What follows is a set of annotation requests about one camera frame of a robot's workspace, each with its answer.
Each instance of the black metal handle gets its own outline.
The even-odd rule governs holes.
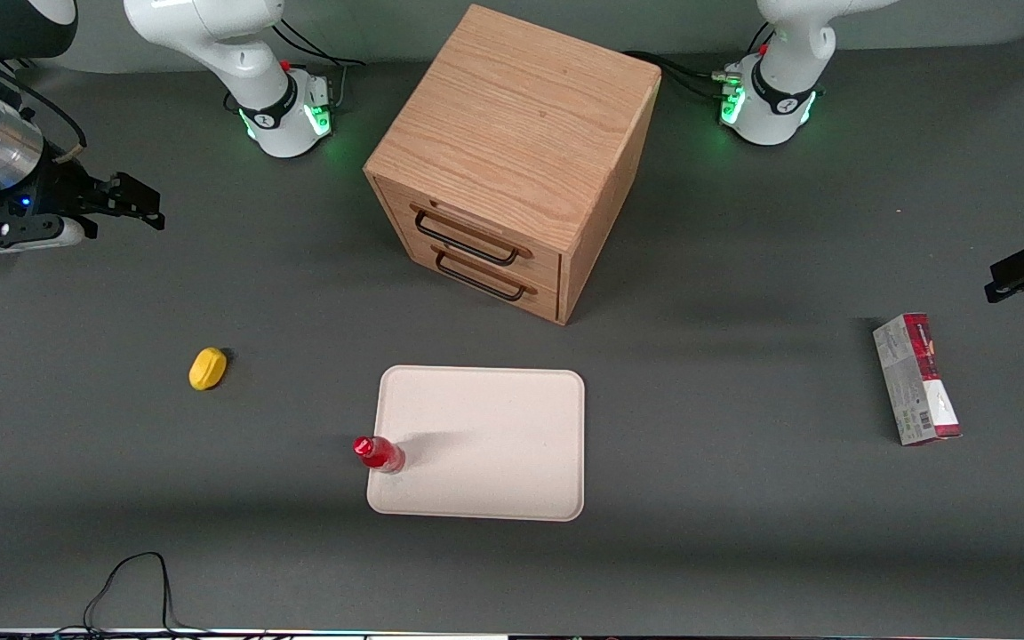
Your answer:
[[[509,266],[509,264],[515,262],[516,256],[520,255],[520,250],[512,250],[512,253],[507,258],[505,259],[497,258],[495,255],[487,254],[480,250],[476,250],[476,248],[472,248],[467,244],[460,242],[459,240],[453,240],[444,233],[438,233],[437,231],[429,229],[429,227],[424,226],[421,223],[426,218],[429,218],[429,214],[426,214],[426,212],[424,211],[418,212],[418,219],[416,219],[414,222],[416,225],[418,225],[418,231],[422,231],[422,233],[429,236],[430,239],[439,240],[440,242],[446,244],[447,246],[459,248],[459,250],[464,251],[468,255],[473,256],[473,258],[483,259],[484,262],[492,262],[493,264],[496,264],[496,266]]]
[[[488,295],[495,295],[496,297],[499,297],[499,299],[504,300],[504,302],[516,302],[517,300],[522,299],[524,292],[528,291],[527,287],[521,285],[519,291],[515,294],[507,294],[495,287],[488,287],[488,285],[481,283],[479,280],[469,279],[468,275],[464,274],[464,272],[453,271],[452,268],[444,266],[442,264],[444,255],[446,255],[444,252],[437,252],[437,268],[440,272],[443,272],[443,274],[446,274],[450,279],[459,280],[461,283],[478,288],[480,291],[483,291]]]

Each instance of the wooden drawer cabinet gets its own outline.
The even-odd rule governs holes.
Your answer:
[[[659,78],[473,5],[366,174],[416,263],[563,325],[634,182]]]

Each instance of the cardboard box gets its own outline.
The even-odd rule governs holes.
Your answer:
[[[903,445],[961,436],[958,417],[935,367],[927,313],[905,313],[872,334]]]

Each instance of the cabinet top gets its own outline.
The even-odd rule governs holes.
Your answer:
[[[472,5],[366,169],[566,251],[659,78],[654,65]]]

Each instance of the box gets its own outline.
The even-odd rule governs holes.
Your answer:
[[[563,325],[634,182],[659,80],[473,5],[366,174],[416,263]]]
[[[926,444],[963,434],[946,396],[927,313],[906,313],[874,331],[887,395],[903,445]]]

